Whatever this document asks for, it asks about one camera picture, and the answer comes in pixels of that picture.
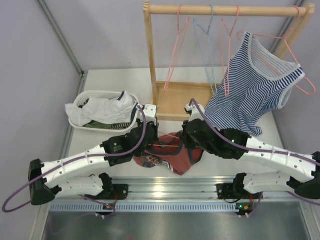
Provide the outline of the red tank top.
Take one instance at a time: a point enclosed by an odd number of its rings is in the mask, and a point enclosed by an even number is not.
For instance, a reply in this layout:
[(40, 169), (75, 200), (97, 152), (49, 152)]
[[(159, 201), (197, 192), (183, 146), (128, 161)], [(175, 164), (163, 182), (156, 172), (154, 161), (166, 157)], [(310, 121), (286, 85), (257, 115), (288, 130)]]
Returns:
[[(181, 136), (182, 132), (172, 132), (176, 137)], [(160, 136), (158, 142), (170, 142), (168, 136)], [(204, 151), (198, 147), (195, 149), (186, 148), (182, 140), (175, 139), (172, 143), (178, 147), (156, 147), (146, 150), (142, 156), (134, 157), (134, 161), (143, 168), (166, 167), (172, 173), (182, 176), (195, 164), (201, 161)]]

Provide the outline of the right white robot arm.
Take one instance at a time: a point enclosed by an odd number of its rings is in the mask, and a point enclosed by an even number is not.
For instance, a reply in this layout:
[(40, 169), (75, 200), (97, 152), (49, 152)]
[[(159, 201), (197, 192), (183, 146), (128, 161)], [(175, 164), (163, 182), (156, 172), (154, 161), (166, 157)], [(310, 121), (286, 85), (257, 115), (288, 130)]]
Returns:
[(320, 153), (300, 155), (266, 144), (235, 129), (211, 128), (204, 120), (185, 120), (181, 140), (225, 160), (250, 162), (273, 169), (270, 173), (238, 173), (220, 198), (243, 199), (249, 194), (287, 192), (300, 199), (320, 198)]

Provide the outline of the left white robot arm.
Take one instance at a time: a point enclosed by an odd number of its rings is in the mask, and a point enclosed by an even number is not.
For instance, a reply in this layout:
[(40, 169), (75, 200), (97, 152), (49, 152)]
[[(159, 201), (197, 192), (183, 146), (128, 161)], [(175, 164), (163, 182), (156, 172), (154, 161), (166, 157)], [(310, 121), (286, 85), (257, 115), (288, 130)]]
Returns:
[(140, 157), (158, 140), (158, 123), (138, 121), (129, 133), (114, 136), (94, 148), (64, 159), (43, 162), (35, 159), (28, 170), (30, 201), (40, 206), (64, 196), (100, 196), (113, 194), (112, 180), (103, 173), (84, 177), (91, 171), (105, 170)]

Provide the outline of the blue striped tank top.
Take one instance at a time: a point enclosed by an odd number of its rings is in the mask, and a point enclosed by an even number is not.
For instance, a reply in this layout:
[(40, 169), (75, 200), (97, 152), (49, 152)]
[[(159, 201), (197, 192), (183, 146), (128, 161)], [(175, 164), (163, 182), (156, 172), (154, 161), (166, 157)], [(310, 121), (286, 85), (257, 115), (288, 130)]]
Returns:
[(225, 73), (229, 94), (221, 84), (206, 105), (205, 116), (219, 129), (260, 136), (263, 131), (257, 122), (270, 111), (282, 109), (304, 77), (300, 64), (276, 57), (247, 32)]

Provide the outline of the green garment in basket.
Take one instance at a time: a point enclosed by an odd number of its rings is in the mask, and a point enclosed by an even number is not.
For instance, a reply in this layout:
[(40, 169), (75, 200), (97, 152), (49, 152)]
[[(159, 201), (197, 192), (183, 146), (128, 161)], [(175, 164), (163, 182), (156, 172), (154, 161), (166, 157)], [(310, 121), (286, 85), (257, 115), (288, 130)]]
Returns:
[(112, 127), (112, 124), (104, 124), (97, 121), (91, 121), (83, 126), (84, 128), (90, 129), (100, 129), (100, 130), (109, 130)]

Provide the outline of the wooden clothes rack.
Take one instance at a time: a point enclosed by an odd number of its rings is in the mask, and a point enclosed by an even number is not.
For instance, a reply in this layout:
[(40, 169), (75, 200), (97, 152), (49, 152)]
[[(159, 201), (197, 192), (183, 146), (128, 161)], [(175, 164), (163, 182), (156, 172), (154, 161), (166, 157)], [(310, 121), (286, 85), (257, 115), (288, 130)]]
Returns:
[(196, 97), (201, 104), (206, 104), (213, 95), (208, 83), (175, 82), (165, 92), (161, 89), (166, 83), (157, 81), (152, 29), (153, 15), (188, 15), (188, 16), (246, 16), (246, 17), (290, 17), (296, 21), (290, 26), (280, 41), (274, 55), (284, 59), (291, 52), (291, 46), (300, 36), (304, 27), (314, 15), (316, 6), (306, 3), (302, 7), (264, 7), (264, 6), (199, 6), (199, 5), (154, 5), (148, 1), (143, 4), (145, 32), (147, 39), (149, 68), (152, 86), (151, 102), (158, 107), (157, 116), (163, 121), (184, 121), (187, 119), (185, 105), (191, 97)]

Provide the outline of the white garment in basket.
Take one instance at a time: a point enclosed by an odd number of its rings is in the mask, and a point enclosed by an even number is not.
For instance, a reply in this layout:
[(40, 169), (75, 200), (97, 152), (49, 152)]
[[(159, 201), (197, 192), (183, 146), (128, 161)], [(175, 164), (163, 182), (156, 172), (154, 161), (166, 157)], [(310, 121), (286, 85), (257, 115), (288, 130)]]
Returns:
[(84, 127), (91, 121), (102, 124), (131, 124), (137, 101), (126, 91), (111, 99), (90, 97), (82, 105), (74, 103), (65, 105), (65, 111), (71, 122), (77, 127)]

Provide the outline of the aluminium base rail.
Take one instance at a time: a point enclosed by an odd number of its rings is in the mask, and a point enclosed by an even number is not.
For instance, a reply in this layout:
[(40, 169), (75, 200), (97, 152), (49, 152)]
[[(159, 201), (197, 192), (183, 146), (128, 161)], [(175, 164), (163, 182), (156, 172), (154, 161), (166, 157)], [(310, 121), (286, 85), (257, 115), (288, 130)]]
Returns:
[(218, 184), (232, 183), (233, 177), (113, 177), (115, 184), (128, 185), (128, 200), (174, 201), (216, 200)]

